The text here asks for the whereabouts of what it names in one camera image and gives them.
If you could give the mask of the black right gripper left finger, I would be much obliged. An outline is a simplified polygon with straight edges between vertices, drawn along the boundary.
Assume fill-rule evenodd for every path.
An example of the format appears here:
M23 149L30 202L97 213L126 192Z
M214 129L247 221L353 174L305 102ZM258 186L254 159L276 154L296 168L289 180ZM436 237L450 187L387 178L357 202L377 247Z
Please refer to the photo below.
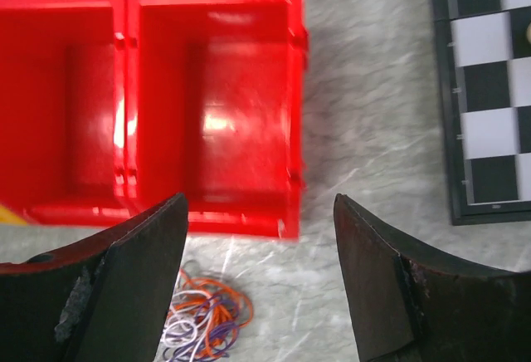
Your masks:
M2 264L2 360L153 360L187 232L178 193L78 242Z

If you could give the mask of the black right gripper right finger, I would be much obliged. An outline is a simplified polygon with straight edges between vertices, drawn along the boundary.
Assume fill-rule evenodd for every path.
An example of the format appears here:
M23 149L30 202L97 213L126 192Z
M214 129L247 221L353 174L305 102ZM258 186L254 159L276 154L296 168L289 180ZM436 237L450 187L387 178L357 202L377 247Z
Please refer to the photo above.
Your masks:
M528 272L443 252L344 194L334 227L360 360L529 360Z

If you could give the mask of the yellow plastic bin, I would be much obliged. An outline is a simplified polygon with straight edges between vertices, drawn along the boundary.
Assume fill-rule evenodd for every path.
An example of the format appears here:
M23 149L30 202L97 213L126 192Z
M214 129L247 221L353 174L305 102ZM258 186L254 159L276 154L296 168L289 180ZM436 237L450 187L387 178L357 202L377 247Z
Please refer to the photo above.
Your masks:
M0 205L0 223L12 225L27 225L27 222L23 218L16 215L13 211L3 205Z

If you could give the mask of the red plastic bin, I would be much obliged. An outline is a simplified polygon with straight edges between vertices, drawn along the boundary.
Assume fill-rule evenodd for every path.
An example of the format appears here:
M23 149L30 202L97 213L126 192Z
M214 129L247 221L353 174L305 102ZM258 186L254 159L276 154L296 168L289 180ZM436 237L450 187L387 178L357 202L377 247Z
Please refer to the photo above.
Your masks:
M295 240L304 0L128 0L125 197L195 233Z
M126 0L1 0L1 205L108 227L124 196Z

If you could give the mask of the black white chessboard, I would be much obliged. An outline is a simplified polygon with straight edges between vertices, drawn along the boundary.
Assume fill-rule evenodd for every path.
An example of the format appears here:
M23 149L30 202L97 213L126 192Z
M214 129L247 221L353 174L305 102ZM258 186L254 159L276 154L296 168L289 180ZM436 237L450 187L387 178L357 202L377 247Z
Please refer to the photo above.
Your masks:
M451 221L530 218L530 0L431 0Z

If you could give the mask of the cream chess piece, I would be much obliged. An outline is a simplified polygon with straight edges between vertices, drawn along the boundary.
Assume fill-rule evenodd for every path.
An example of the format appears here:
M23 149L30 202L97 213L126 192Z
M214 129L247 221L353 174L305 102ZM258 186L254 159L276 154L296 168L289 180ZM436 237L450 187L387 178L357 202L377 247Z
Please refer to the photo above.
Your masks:
M531 44L531 24L528 25L525 34L528 43Z

